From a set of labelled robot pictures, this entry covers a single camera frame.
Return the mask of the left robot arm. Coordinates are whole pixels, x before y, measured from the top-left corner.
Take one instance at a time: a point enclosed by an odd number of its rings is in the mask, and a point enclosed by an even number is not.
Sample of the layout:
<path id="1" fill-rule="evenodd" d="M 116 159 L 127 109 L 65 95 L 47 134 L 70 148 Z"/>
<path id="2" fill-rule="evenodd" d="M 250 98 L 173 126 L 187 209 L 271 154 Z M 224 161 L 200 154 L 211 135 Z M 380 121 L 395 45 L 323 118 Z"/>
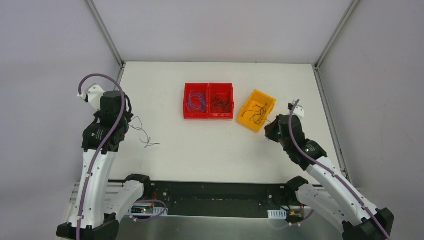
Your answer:
<path id="1" fill-rule="evenodd" d="M 129 98 L 117 90 L 99 93 L 93 107 L 94 121 L 83 131 L 83 170 L 75 208 L 56 235 L 67 240 L 115 240 L 120 221 L 137 200 L 147 202 L 153 189 L 146 175 L 131 174 L 117 195 L 106 202 L 113 162 L 133 117 Z"/>

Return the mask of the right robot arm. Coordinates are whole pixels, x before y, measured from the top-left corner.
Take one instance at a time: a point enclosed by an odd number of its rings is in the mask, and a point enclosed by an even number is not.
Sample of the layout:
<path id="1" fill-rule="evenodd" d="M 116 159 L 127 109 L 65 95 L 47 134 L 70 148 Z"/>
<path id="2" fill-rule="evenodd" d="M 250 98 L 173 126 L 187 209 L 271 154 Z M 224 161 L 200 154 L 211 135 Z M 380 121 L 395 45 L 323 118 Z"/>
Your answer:
<path id="1" fill-rule="evenodd" d="M 344 240 L 388 240 L 394 215 L 378 208 L 337 170 L 327 152 L 306 138 L 298 116 L 278 115 L 266 125 L 267 139 L 281 144 L 289 159 L 323 187 L 321 193 L 297 176 L 285 184 L 284 200 L 310 207 L 341 232 Z"/>

